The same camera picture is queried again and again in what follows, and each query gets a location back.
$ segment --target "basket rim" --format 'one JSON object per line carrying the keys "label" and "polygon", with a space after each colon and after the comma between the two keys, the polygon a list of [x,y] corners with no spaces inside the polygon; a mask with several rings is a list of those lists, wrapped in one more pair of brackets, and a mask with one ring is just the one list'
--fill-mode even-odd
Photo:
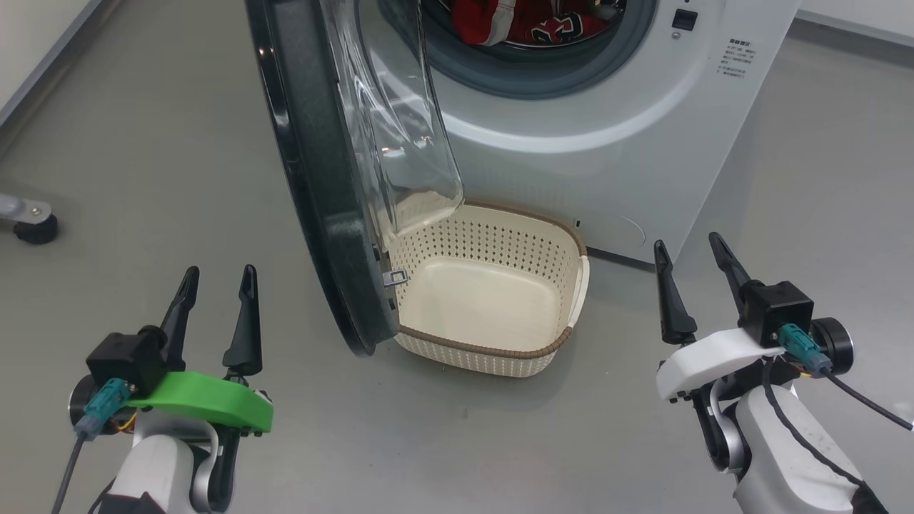
{"label": "basket rim", "polygon": [[[545,223],[549,223],[550,225],[559,227],[560,229],[565,231],[571,237],[571,239],[575,242],[575,245],[577,245],[577,247],[578,247],[580,256],[584,257],[584,258],[587,257],[587,246],[584,245],[584,241],[564,221],[556,220],[555,218],[551,218],[551,217],[545,216],[543,214],[532,212],[527,209],[521,209],[518,207],[508,206],[508,205],[490,202],[490,201],[465,200],[463,202],[463,204],[468,205],[470,207],[478,207],[478,208],[482,208],[482,209],[501,210],[503,212],[509,212],[512,214],[520,215],[520,216],[526,216],[526,217],[532,218],[534,220],[544,221]],[[564,345],[565,342],[568,341],[569,337],[571,337],[572,331],[573,331],[573,326],[565,327],[565,329],[562,330],[562,333],[559,334],[558,337],[556,337],[556,339],[554,341],[552,341],[548,346],[546,346],[544,348],[540,348],[540,349],[535,349],[535,350],[520,351],[520,350],[515,350],[515,349],[489,348],[489,347],[481,347],[479,345],[471,345],[469,343],[455,341],[453,339],[448,339],[446,337],[433,336],[432,334],[428,334],[426,332],[422,332],[420,330],[416,330],[415,328],[407,327],[402,324],[399,326],[399,332],[405,336],[424,339],[426,341],[429,341],[430,343],[433,343],[436,345],[441,345],[446,348],[459,349],[459,350],[468,351],[471,353],[478,353],[478,354],[482,354],[482,355],[488,355],[491,357],[501,357],[501,358],[505,358],[505,359],[540,359],[542,357],[545,357],[546,355],[549,355],[550,353],[554,353],[562,345]]]}

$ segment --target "laundry basket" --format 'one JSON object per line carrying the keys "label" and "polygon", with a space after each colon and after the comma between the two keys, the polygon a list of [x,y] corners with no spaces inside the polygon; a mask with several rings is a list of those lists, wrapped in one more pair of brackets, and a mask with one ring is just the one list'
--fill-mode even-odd
{"label": "laundry basket", "polygon": [[397,342],[428,359],[507,377],[536,375],[578,321],[590,265],[564,223],[467,202],[389,247]]}

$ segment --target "black wheel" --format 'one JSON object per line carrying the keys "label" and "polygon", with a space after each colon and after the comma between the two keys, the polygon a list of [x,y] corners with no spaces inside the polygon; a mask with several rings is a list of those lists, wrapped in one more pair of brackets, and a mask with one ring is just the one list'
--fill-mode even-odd
{"label": "black wheel", "polygon": [[37,225],[18,222],[13,227],[13,233],[28,244],[46,244],[57,238],[57,228],[57,217],[51,214],[47,220]]}

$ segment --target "basket bottom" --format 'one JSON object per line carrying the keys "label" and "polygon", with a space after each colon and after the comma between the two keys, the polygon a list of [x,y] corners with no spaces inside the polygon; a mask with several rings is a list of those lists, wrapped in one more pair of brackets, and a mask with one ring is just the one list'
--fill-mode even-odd
{"label": "basket bottom", "polygon": [[557,336],[559,308],[555,285],[542,277],[489,262],[433,257],[410,277],[400,323],[471,345],[532,351]]}

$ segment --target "front-loading washing machine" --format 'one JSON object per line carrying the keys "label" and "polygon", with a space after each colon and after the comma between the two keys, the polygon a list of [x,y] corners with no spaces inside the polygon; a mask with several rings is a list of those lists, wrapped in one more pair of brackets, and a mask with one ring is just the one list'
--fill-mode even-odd
{"label": "front-loading washing machine", "polygon": [[314,266],[370,354],[399,326],[388,243],[464,194],[599,251],[649,262],[663,239],[675,257],[799,0],[627,0],[609,29],[549,48],[465,45],[448,0],[246,3]]}

